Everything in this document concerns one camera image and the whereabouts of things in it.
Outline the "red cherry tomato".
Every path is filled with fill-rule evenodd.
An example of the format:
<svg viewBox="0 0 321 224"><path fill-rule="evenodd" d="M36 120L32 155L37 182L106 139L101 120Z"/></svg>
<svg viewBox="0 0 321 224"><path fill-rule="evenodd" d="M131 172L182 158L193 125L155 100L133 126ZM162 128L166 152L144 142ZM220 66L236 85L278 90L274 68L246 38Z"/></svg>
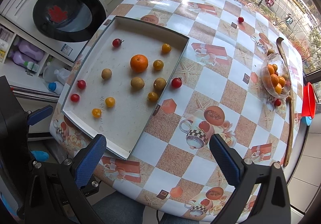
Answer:
<svg viewBox="0 0 321 224"><path fill-rule="evenodd" d="M118 48L121 46L121 44L123 43L124 41L117 38L117 39L114 39L113 42L112 42L112 46L115 47L115 48Z"/></svg>
<svg viewBox="0 0 321 224"><path fill-rule="evenodd" d="M281 104L282 104L282 100L281 99L279 99L279 98L275 99L275 101L274 101L274 106L275 107L279 107Z"/></svg>
<svg viewBox="0 0 321 224"><path fill-rule="evenodd" d="M84 90L86 88L86 82L85 80L78 80L77 81L77 87L80 89L80 90Z"/></svg>
<svg viewBox="0 0 321 224"><path fill-rule="evenodd" d="M239 18L238 18L238 22L239 22L239 23L243 23L243 22L244 22L244 18L243 18L243 17L239 17Z"/></svg>
<svg viewBox="0 0 321 224"><path fill-rule="evenodd" d="M72 94L70 96L70 100L74 103L77 103L80 100L80 96L78 94Z"/></svg>
<svg viewBox="0 0 321 224"><path fill-rule="evenodd" d="M174 89L178 89L182 86L182 78L181 77L176 77L171 81L171 86Z"/></svg>

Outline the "yellow cherry tomato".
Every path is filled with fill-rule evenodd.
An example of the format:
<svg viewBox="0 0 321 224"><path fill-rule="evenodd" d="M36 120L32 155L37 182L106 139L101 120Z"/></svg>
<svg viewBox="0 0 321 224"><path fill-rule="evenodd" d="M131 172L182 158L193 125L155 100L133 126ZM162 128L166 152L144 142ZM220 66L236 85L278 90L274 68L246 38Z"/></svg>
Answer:
<svg viewBox="0 0 321 224"><path fill-rule="evenodd" d="M149 102L157 102L159 99L159 96L156 92L151 91L150 93L148 93L147 99Z"/></svg>
<svg viewBox="0 0 321 224"><path fill-rule="evenodd" d="M94 109L92 110L92 115L93 115L94 118L97 118L97 119L100 118L101 115L102 115L101 109L99 109L99 108L94 108Z"/></svg>
<svg viewBox="0 0 321 224"><path fill-rule="evenodd" d="M171 52L171 46L169 44L163 44L161 49L162 54L168 54Z"/></svg>
<svg viewBox="0 0 321 224"><path fill-rule="evenodd" d="M105 99L105 104L108 108L112 108L115 106L115 98L114 97L107 97Z"/></svg>
<svg viewBox="0 0 321 224"><path fill-rule="evenodd" d="M154 62L153 62L153 69L155 70L155 71L161 71L162 69L163 69L163 67L164 67L164 63L163 63L163 61L161 61L161 60L155 60Z"/></svg>

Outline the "brown longan fruit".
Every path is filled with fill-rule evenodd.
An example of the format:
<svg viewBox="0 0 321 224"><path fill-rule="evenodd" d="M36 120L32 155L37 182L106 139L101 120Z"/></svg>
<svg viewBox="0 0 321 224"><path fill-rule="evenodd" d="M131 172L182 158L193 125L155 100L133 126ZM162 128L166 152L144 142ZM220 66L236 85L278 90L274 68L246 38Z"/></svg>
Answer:
<svg viewBox="0 0 321 224"><path fill-rule="evenodd" d="M275 53L275 51L274 51L273 49L269 49L269 50L267 51L267 55L274 54L274 53Z"/></svg>
<svg viewBox="0 0 321 224"><path fill-rule="evenodd" d="M153 88L156 91L163 91L163 89L165 88L167 82L164 78L156 78L154 83L153 83Z"/></svg>
<svg viewBox="0 0 321 224"><path fill-rule="evenodd" d="M131 79L131 87L133 90L141 90L145 86L145 82L142 78L140 77L134 77Z"/></svg>
<svg viewBox="0 0 321 224"><path fill-rule="evenodd" d="M109 68L104 68L101 73L101 77L103 80L109 80L112 76L112 71Z"/></svg>

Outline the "large orange mandarin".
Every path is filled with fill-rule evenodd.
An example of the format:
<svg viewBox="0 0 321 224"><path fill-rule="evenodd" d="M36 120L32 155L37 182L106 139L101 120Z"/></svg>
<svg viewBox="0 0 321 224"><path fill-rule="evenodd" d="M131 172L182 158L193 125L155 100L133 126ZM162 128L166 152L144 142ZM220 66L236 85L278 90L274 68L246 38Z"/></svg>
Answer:
<svg viewBox="0 0 321 224"><path fill-rule="evenodd" d="M134 55L130 60L130 67L135 73L142 73L148 67L148 59L142 54Z"/></svg>

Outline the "white plastic jug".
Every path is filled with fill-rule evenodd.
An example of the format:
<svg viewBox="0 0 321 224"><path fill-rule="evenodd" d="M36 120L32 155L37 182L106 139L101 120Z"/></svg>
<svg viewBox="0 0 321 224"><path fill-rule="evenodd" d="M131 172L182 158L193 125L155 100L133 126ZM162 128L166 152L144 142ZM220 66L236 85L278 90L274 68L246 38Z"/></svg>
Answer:
<svg viewBox="0 0 321 224"><path fill-rule="evenodd" d="M47 62L45 68L43 69L43 79L48 83L58 81L62 85L65 85L70 73L71 71L64 67L59 67L56 64Z"/></svg>

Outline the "purple detergent bottle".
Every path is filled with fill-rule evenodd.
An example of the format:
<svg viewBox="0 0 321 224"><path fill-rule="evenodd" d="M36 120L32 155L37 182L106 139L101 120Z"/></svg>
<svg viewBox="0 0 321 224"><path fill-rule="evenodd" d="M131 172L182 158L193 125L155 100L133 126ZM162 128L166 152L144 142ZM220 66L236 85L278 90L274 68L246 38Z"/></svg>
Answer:
<svg viewBox="0 0 321 224"><path fill-rule="evenodd" d="M26 68L31 72L39 71L40 66L38 65L38 63L19 50L10 50L8 52L8 57L11 58L16 65L20 65L21 67Z"/></svg>
<svg viewBox="0 0 321 224"><path fill-rule="evenodd" d="M24 53L25 55L29 56L30 58L41 61L44 57L44 51L41 50L39 47L34 46L30 42L26 41L25 39L22 39L18 43L19 50Z"/></svg>

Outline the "white shallow tray box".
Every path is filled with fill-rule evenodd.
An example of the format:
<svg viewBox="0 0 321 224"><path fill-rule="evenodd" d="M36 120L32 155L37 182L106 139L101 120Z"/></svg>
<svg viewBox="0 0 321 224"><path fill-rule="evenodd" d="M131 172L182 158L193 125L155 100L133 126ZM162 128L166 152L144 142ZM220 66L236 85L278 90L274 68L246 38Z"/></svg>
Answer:
<svg viewBox="0 0 321 224"><path fill-rule="evenodd" d="M117 38L124 42L115 48L112 42ZM80 100L74 103L67 96L62 106L63 114L90 138L97 134L105 136L107 150L127 159L156 107L147 99L154 80L170 80L188 41L188 37L165 27L129 17L114 17L76 73L75 80L85 80L86 88L80 90L76 83L72 83L68 90L70 95L78 94ZM170 53L162 54L163 44L171 46ZM148 59L148 67L142 73L135 73L130 67L131 58L137 54ZM153 69L153 62L158 59L164 63L161 71ZM112 71L109 80L101 77L104 68ZM132 89L131 79L134 77L144 80L143 89ZM114 107L106 106L107 97L115 98ZM98 119L92 115L94 108L102 111Z"/></svg>

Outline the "checkered patterned tablecloth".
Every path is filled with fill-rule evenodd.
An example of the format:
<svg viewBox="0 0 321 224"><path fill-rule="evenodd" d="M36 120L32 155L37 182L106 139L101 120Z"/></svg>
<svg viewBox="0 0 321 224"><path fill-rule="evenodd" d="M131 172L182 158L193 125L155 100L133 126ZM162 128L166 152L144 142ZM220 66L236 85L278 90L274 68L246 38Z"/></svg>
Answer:
<svg viewBox="0 0 321 224"><path fill-rule="evenodd" d="M283 162L290 130L286 103L275 107L261 81L266 50L281 33L244 0L124 0L113 16L132 17L190 38L175 77L160 99L129 160L105 154L95 174L105 183L157 210L210 222L231 196L202 132L220 133L242 157ZM294 132L303 105L299 52L282 42L294 95Z"/></svg>

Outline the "orange in bowl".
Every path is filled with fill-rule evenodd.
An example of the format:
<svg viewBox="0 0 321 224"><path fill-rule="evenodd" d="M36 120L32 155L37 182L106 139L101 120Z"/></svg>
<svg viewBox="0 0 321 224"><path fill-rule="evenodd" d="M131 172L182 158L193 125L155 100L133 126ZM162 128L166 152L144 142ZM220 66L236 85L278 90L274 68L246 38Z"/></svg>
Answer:
<svg viewBox="0 0 321 224"><path fill-rule="evenodd" d="M273 65L268 64L268 65L267 65L267 69L268 69L268 72L269 72L270 75L272 75L272 74L275 73L275 70L274 70Z"/></svg>
<svg viewBox="0 0 321 224"><path fill-rule="evenodd" d="M280 83L278 83L276 86L275 86L275 92L279 95L281 92L282 92L282 86Z"/></svg>
<svg viewBox="0 0 321 224"><path fill-rule="evenodd" d="M273 87L275 87L279 83L279 78L276 74L270 75L270 80Z"/></svg>

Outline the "glass fruit bowl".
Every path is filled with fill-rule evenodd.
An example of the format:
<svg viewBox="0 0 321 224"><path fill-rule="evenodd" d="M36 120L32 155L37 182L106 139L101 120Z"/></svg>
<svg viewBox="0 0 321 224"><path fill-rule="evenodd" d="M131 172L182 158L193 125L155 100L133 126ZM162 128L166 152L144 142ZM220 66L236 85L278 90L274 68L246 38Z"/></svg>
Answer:
<svg viewBox="0 0 321 224"><path fill-rule="evenodd" d="M290 72L282 56L269 54L261 66L261 80L266 91L275 98L287 98L290 95Z"/></svg>

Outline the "red plastic bucket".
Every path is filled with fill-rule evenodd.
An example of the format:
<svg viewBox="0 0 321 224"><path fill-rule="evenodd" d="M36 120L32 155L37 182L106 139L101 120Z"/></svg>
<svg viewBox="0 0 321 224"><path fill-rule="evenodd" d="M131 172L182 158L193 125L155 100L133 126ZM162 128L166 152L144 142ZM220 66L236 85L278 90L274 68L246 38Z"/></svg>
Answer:
<svg viewBox="0 0 321 224"><path fill-rule="evenodd" d="M304 86L303 89L303 106L302 106L302 116L314 118L316 113L316 100L314 96L314 89L310 82Z"/></svg>

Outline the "white washing machine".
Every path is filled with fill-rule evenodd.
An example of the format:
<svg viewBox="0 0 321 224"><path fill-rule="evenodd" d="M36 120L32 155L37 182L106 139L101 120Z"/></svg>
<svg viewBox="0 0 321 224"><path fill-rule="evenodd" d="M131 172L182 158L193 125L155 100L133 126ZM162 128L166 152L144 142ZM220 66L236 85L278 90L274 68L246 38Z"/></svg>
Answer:
<svg viewBox="0 0 321 224"><path fill-rule="evenodd" d="M1 15L74 62L108 12L103 0L3 0Z"/></svg>

